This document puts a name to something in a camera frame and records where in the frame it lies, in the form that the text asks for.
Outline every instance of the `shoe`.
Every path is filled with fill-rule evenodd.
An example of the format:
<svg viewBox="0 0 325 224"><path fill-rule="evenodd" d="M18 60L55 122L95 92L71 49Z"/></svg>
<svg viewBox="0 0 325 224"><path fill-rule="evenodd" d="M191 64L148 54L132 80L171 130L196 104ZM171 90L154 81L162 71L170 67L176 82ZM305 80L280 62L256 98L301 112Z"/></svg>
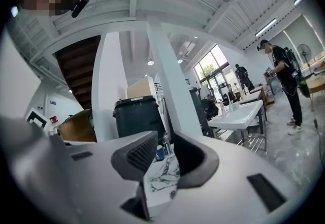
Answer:
<svg viewBox="0 0 325 224"><path fill-rule="evenodd" d="M295 119L292 117L287 123L287 125L295 125L296 124L296 121Z"/></svg>
<svg viewBox="0 0 325 224"><path fill-rule="evenodd" d="M295 134L297 134L297 133L300 133L300 132L302 132L302 128L301 128L301 126L294 125L294 126L292 127L292 129L288 132L288 135L293 136L293 135L295 135Z"/></svg>

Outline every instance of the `green tree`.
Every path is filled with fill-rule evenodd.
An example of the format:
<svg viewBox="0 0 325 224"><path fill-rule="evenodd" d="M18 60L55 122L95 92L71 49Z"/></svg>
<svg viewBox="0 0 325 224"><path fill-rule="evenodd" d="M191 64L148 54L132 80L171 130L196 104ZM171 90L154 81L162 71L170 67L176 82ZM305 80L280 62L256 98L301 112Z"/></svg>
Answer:
<svg viewBox="0 0 325 224"><path fill-rule="evenodd" d="M215 67L214 67L212 64L207 65L207 66L205 66L205 67L203 68L203 72L204 72L204 74L205 74L206 76L208 76L208 75L209 75L210 73L212 73L213 71L215 71ZM202 77L202 78L205 78L203 72L200 72L200 74L201 74L201 77Z"/></svg>

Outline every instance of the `black pants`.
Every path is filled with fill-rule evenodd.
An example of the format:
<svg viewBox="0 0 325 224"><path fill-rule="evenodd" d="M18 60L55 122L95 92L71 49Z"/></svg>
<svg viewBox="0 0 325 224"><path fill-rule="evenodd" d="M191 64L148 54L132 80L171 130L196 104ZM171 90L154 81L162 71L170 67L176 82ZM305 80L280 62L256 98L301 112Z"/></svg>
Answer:
<svg viewBox="0 0 325 224"><path fill-rule="evenodd" d="M303 114L301 112L298 90L296 89L296 86L296 84L282 84L283 90L289 100L291 110L294 114L296 125L300 126L303 121Z"/></svg>
<svg viewBox="0 0 325 224"><path fill-rule="evenodd" d="M249 91L254 89L254 85L249 78L240 80L240 83L242 85L242 89L244 89L244 85L248 88Z"/></svg>

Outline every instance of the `large window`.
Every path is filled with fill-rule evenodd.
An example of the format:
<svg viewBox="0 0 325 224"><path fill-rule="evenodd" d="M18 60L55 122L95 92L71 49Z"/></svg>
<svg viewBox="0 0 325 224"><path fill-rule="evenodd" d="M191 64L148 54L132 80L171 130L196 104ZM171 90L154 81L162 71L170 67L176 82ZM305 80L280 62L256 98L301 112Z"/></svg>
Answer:
<svg viewBox="0 0 325 224"><path fill-rule="evenodd" d="M216 45L195 67L194 67L202 86L208 84L213 89L215 98L222 99L228 88L221 88L220 84L226 83L240 88L234 71L231 69L223 52Z"/></svg>

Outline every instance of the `black cap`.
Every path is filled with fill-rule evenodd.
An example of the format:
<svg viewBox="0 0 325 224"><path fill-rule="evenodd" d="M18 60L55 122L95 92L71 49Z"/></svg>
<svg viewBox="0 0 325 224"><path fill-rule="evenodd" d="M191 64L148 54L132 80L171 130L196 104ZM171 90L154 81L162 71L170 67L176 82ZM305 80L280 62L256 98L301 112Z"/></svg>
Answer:
<svg viewBox="0 0 325 224"><path fill-rule="evenodd" d="M269 43L268 40L261 40L261 43L259 44L259 48L260 48L261 50L264 50L264 49L265 49L265 45L266 45L267 43Z"/></svg>

